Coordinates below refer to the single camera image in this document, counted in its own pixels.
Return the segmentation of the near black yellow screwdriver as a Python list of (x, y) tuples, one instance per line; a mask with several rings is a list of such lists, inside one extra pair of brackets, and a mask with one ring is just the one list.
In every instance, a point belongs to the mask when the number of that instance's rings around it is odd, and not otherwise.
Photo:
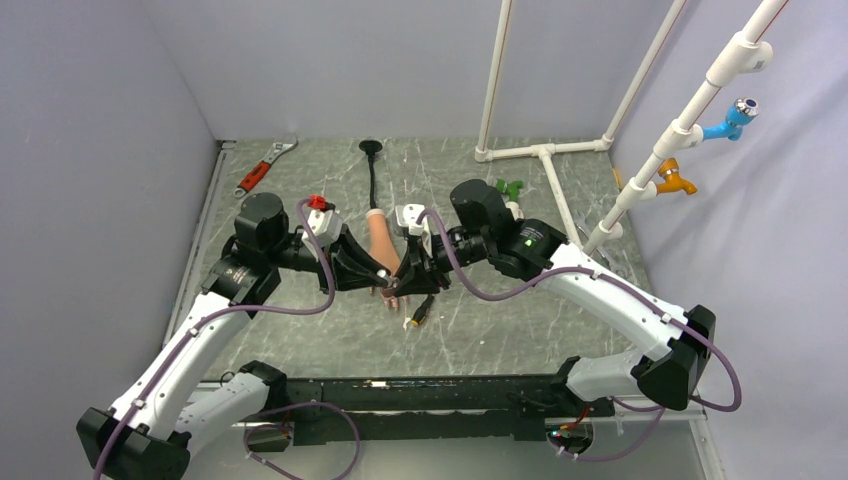
[(409, 323), (414, 327), (420, 327), (421, 325), (423, 325), (429, 316), (429, 312), (432, 308), (434, 301), (435, 296), (428, 295), (416, 308), (413, 315), (410, 317)]

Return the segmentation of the green valve pvc fitting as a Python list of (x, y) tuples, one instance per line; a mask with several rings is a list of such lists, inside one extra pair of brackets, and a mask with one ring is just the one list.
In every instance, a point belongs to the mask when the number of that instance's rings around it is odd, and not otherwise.
[(523, 187), (524, 183), (521, 180), (506, 181), (504, 179), (497, 179), (495, 182), (495, 188), (501, 195), (506, 197), (505, 206), (510, 210), (515, 220), (524, 219), (524, 212), (518, 203), (518, 197)]

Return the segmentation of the glitter nail polish bottle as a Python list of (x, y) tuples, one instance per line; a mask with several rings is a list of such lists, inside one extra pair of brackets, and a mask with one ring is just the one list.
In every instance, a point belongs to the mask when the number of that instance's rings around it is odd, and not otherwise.
[(376, 289), (383, 296), (392, 296), (397, 288), (398, 279), (394, 277), (388, 270), (380, 269), (376, 276), (378, 278)]

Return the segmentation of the orange faucet valve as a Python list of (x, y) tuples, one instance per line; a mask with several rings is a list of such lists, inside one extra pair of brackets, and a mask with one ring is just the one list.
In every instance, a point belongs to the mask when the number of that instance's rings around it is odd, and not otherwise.
[(683, 178), (679, 172), (679, 164), (674, 157), (666, 159), (657, 169), (657, 175), (661, 182), (656, 185), (657, 194), (669, 194), (684, 192), (686, 195), (694, 195), (697, 187)]

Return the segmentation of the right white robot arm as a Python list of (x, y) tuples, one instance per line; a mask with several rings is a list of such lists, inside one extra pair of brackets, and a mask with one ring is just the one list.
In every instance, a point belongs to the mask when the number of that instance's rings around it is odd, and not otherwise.
[(574, 415), (605, 397), (642, 395), (681, 411), (711, 357), (715, 315), (661, 300), (604, 267), (566, 235), (538, 219), (517, 217), (502, 195), (480, 179), (450, 195), (459, 223), (446, 229), (420, 204), (395, 210), (407, 251), (396, 273), (399, 296), (437, 294), (449, 272), (486, 261), (500, 274), (576, 303), (626, 337), (632, 349), (599, 358), (574, 356), (560, 367), (551, 388), (557, 411)]

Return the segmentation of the silver open-end wrench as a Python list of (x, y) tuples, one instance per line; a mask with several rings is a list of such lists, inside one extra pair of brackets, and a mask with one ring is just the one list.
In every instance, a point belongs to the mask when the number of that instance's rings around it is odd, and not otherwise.
[[(590, 229), (586, 221), (586, 216), (582, 212), (577, 212), (573, 216), (573, 219), (576, 228), (580, 232), (581, 239), (587, 242), (590, 236)], [(607, 267), (616, 275), (622, 278), (626, 278), (628, 276), (627, 269), (622, 266), (603, 245), (597, 247), (595, 252), (606, 262)]]

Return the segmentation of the white pvc pipe frame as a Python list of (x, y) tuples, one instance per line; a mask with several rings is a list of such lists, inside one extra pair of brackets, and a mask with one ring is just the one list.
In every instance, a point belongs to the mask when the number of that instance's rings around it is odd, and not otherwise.
[(566, 154), (609, 154), (619, 192), (592, 222), (589, 235), (578, 240), (585, 253), (595, 253), (621, 239), (629, 229), (626, 221), (657, 198), (659, 167), (666, 159), (699, 145), (697, 125), (723, 122), (739, 96), (761, 95), (758, 87), (775, 69), (775, 49), (769, 42), (792, 5), (790, 1), (760, 1), (741, 7), (725, 2), (673, 1), (636, 67), (629, 71), (625, 91), (597, 137), (525, 140), (513, 147), (498, 147), (494, 142), (495, 113), (506, 82), (507, 47), (519, 6), (516, 1), (499, 1), (472, 158), (479, 164), (539, 161), (552, 188), (556, 212), (566, 231), (578, 236), (576, 208), (565, 192), (565, 175), (553, 163)]

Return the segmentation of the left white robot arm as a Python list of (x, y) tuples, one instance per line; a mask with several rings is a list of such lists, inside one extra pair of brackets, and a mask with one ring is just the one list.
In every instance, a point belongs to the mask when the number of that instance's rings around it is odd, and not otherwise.
[(276, 420), (292, 408), (286, 375), (259, 361), (211, 396), (190, 399), (223, 348), (268, 310), (282, 270), (314, 273), (328, 297), (392, 284), (391, 269), (356, 242), (331, 203), (310, 197), (295, 211), (301, 224), (291, 228), (279, 196), (247, 197), (184, 323), (123, 395), (82, 415), (76, 430), (95, 478), (178, 479), (232, 424)]

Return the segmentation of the red adjustable wrench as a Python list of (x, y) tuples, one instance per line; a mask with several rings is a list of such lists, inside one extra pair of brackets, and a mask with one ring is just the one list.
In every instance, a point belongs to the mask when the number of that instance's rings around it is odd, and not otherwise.
[(233, 196), (237, 199), (245, 197), (251, 193), (261, 180), (267, 175), (274, 163), (286, 153), (294, 150), (299, 144), (297, 136), (291, 136), (284, 140), (275, 140), (271, 147), (262, 157), (262, 159), (244, 175), (242, 180), (233, 191)]

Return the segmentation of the blue faucet valve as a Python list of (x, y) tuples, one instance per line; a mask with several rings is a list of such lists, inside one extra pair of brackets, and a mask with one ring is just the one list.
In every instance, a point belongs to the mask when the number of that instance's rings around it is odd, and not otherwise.
[(750, 97), (737, 98), (728, 108), (724, 120), (717, 125), (703, 127), (703, 140), (727, 139), (738, 141), (744, 127), (759, 115), (759, 102)]

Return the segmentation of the mannequin practice hand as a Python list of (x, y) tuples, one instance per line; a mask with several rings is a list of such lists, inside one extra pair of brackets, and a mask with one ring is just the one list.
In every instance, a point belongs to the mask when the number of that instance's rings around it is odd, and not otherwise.
[(371, 208), (366, 213), (366, 221), (370, 238), (369, 255), (394, 275), (401, 259), (393, 245), (384, 211)]

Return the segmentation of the black base frame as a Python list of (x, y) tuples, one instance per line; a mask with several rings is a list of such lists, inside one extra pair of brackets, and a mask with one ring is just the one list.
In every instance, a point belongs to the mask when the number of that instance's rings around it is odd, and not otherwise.
[(544, 441), (563, 424), (574, 430), (611, 418), (609, 400), (585, 402), (561, 374), (288, 378), (272, 389), (256, 422), (282, 423), (296, 446), (363, 441), (506, 437)]

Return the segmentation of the black hand stand stem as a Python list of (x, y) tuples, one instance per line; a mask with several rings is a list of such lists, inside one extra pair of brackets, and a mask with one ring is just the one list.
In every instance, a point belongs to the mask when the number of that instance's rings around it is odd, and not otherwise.
[(371, 209), (378, 208), (377, 188), (376, 188), (376, 169), (375, 164), (379, 153), (383, 149), (383, 144), (375, 139), (365, 139), (359, 142), (359, 149), (365, 154), (368, 173), (369, 173), (369, 206)]

